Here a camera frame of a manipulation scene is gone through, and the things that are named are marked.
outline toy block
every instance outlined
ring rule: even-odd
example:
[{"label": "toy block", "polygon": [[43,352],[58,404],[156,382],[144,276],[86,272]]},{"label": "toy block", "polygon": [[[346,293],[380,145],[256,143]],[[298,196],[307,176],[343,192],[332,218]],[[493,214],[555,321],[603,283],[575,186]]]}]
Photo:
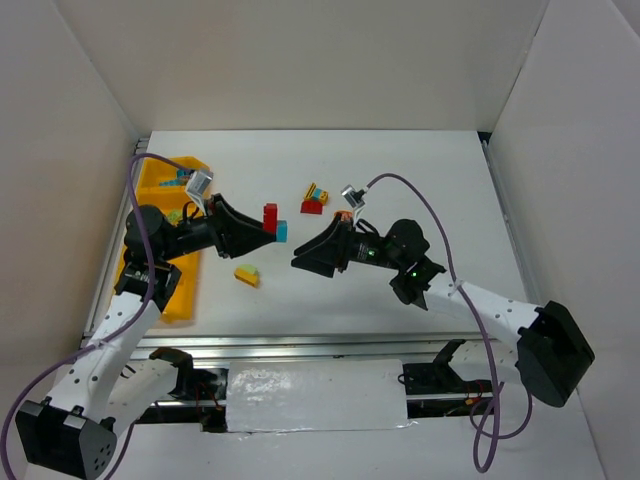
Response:
[{"label": "toy block", "polygon": [[326,192],[325,190],[323,190],[320,196],[318,197],[318,201],[321,204],[326,205],[327,202],[329,201],[329,192]]},{"label": "toy block", "polygon": [[311,200],[313,198],[313,192],[316,191],[316,184],[312,183],[307,190],[307,193],[304,195],[304,200]]},{"label": "toy block", "polygon": [[167,180],[166,182],[160,182],[161,187],[175,187],[181,185],[180,180]]},{"label": "toy block", "polygon": [[311,198],[305,198],[305,200],[315,200],[323,205],[326,205],[329,201],[329,193],[321,188],[316,188],[311,194]]},{"label": "toy block", "polygon": [[287,241],[287,222],[278,220],[278,228],[276,229],[276,242],[286,243]]},{"label": "toy block", "polygon": [[180,183],[180,185],[186,185],[189,182],[191,175],[188,170],[178,170],[176,172],[176,179]]},{"label": "toy block", "polygon": [[258,288],[260,283],[260,277],[258,276],[258,269],[253,265],[240,265],[233,272],[233,276],[237,280],[240,280],[247,285],[251,285],[253,288]]},{"label": "toy block", "polygon": [[182,220],[182,212],[180,210],[171,210],[167,214],[167,220],[171,225],[177,225]]},{"label": "toy block", "polygon": [[263,209],[262,228],[269,233],[276,233],[278,228],[278,205],[267,203]]},{"label": "toy block", "polygon": [[302,202],[302,205],[300,205],[300,213],[322,215],[322,204],[314,200],[305,200]]}]

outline white wall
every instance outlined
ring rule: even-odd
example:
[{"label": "white wall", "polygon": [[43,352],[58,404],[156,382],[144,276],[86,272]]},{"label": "white wall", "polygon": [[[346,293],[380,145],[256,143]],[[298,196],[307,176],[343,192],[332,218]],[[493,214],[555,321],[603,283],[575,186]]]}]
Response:
[{"label": "white wall", "polygon": [[[4,419],[18,392],[78,345],[133,142],[50,2],[1,4],[0,72]],[[22,475],[13,428],[9,446]]]},{"label": "white wall", "polygon": [[639,79],[610,0],[552,0],[490,142],[540,300],[566,303],[596,351],[580,396],[612,480],[640,471]]},{"label": "white wall", "polygon": [[631,28],[640,35],[640,2],[638,0],[613,0]]},{"label": "white wall", "polygon": [[58,0],[135,125],[492,130],[548,0]]}]

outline red block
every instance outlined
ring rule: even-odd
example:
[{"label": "red block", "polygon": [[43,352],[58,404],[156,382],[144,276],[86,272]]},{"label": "red block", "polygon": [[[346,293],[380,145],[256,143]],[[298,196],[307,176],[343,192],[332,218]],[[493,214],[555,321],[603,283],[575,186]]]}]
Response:
[{"label": "red block", "polygon": [[278,205],[267,203],[263,209],[262,228],[269,233],[276,233],[278,229]]},{"label": "red block", "polygon": [[322,215],[322,204],[315,200],[305,200],[302,202],[302,205],[300,205],[300,213]]}]

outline white table surface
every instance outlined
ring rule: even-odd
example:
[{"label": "white table surface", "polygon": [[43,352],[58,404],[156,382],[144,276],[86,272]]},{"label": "white table surface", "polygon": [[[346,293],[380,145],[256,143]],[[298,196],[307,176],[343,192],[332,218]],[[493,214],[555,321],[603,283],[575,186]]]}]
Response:
[{"label": "white table surface", "polygon": [[[291,268],[293,250],[323,231],[335,210],[347,208],[340,190],[364,186],[381,172],[406,175],[423,191],[450,237],[461,278],[524,300],[522,281],[495,190],[475,132],[435,131],[213,131],[153,132],[149,152],[195,156],[214,171],[214,191],[231,206],[262,219],[267,202],[287,220],[286,244],[222,260],[201,256],[195,316],[159,323],[148,335],[311,335],[475,331],[401,304],[390,270],[350,264],[333,279]],[[322,216],[302,215],[311,182],[329,191]],[[426,209],[402,184],[383,180],[367,195],[365,218],[382,234],[395,220],[417,220],[431,243],[430,258],[446,265],[444,247]],[[233,277],[255,265],[261,286]]]}]

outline metal frame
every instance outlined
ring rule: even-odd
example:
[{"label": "metal frame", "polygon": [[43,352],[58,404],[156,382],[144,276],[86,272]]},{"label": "metal frame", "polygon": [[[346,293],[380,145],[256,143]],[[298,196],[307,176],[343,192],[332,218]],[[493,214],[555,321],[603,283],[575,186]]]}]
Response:
[{"label": "metal frame", "polygon": [[491,148],[486,140],[481,140],[482,152],[487,162],[489,175],[493,182],[493,189],[496,192],[496,198],[498,199],[498,205],[500,205],[500,211],[502,212],[502,219],[507,229],[507,235],[511,242],[511,249],[513,250],[513,256],[516,259],[518,270],[520,271],[520,278],[522,279],[522,285],[524,286],[527,301],[531,303],[542,303],[542,295],[540,294],[540,283],[535,278],[533,269],[531,268],[530,261],[524,252],[524,247],[521,241],[517,238],[516,232],[512,225],[512,209],[509,207],[507,196],[505,195],[505,188],[500,177],[500,171],[496,167],[491,155]]},{"label": "metal frame", "polygon": [[452,338],[479,341],[475,332],[431,335],[331,335],[304,337],[145,337],[131,356],[143,361],[160,347],[183,350],[198,368],[228,367],[231,361],[309,361],[393,357],[430,362]]}]

